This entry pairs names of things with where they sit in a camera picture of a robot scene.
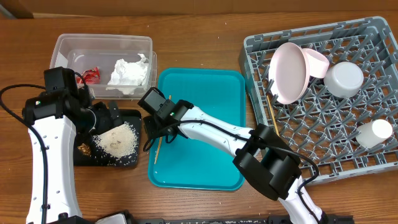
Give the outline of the wooden chopstick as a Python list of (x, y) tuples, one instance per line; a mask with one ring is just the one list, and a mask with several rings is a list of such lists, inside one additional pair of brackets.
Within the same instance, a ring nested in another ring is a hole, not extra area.
[(159, 138), (159, 144), (158, 144), (158, 146), (157, 146), (157, 151), (156, 151), (155, 159), (154, 159), (154, 164), (157, 163), (162, 141), (163, 141), (163, 137), (160, 137), (160, 138)]
[(267, 104), (268, 104), (270, 115), (271, 115), (271, 120), (272, 120), (274, 129), (275, 129), (275, 133), (276, 133), (276, 135), (280, 136), (279, 135), (279, 130), (277, 128), (277, 123), (276, 123), (276, 120), (275, 120), (275, 116), (274, 116), (274, 110), (273, 110), (272, 105), (271, 105), (271, 100), (270, 100), (268, 95), (266, 95), (266, 98), (267, 98)]

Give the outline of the brown food scrap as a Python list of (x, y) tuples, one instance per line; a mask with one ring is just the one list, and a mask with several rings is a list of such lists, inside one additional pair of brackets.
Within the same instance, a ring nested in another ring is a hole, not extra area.
[(87, 144), (81, 144), (77, 147), (84, 156), (91, 156), (91, 149)]

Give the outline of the red snack wrapper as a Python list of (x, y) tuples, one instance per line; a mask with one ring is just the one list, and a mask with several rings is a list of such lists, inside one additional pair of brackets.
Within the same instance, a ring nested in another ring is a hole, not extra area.
[(76, 77), (76, 82), (79, 84), (100, 84), (101, 76), (98, 67), (84, 71), (82, 74), (83, 78)]

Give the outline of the white napkin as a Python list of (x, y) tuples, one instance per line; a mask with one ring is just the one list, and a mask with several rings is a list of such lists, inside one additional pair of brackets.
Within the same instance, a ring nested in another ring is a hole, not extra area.
[(137, 87), (147, 85), (149, 64), (144, 54), (138, 54), (140, 61), (127, 62), (124, 59), (116, 61), (107, 90), (119, 90), (124, 95), (131, 95)]

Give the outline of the large white plate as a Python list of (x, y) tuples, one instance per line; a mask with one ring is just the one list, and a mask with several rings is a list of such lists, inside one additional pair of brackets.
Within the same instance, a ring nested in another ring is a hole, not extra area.
[(309, 82), (309, 61), (303, 49), (287, 42), (274, 52), (268, 76), (273, 80), (271, 93), (284, 105), (297, 101)]

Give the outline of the small white plate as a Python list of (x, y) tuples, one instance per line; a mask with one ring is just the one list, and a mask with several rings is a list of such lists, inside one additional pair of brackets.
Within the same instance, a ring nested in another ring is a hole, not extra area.
[(303, 52), (308, 58), (310, 76), (324, 78), (330, 65), (329, 60), (320, 52), (310, 48), (303, 49)]

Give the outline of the grey bowl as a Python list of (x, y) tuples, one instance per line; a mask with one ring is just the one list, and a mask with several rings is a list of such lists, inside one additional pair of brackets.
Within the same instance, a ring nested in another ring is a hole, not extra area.
[(354, 63), (341, 62), (328, 69), (323, 82), (328, 91), (338, 98), (355, 96), (364, 81), (362, 70)]

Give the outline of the small white cup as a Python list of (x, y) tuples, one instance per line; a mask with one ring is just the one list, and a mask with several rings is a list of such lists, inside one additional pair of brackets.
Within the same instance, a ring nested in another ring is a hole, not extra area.
[(360, 133), (356, 136), (357, 142), (370, 149), (389, 138), (393, 133), (393, 128), (388, 121), (377, 119), (359, 126), (358, 131)]

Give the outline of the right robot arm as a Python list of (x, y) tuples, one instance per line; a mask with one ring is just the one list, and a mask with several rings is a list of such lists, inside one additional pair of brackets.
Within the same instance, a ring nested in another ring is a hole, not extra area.
[(308, 157), (286, 145), (272, 128), (259, 124), (245, 128), (214, 118), (191, 102), (167, 99), (156, 87), (150, 88), (138, 105), (149, 113), (154, 127), (148, 133), (144, 150), (148, 151), (157, 138), (171, 143), (177, 136), (205, 142), (233, 157), (233, 164), (247, 182), (263, 196), (278, 200), (292, 223), (327, 223), (325, 212), (316, 206), (305, 185), (317, 178), (304, 180), (300, 163)]

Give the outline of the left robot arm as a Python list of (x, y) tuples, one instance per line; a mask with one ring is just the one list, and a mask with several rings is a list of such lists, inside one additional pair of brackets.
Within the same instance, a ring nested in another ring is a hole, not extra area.
[(115, 104), (92, 105), (88, 86), (78, 88), (76, 76), (63, 67), (44, 71), (44, 92), (28, 99), (22, 110), (33, 154), (27, 223), (58, 223), (82, 216), (75, 190), (75, 138), (107, 132), (123, 122)]

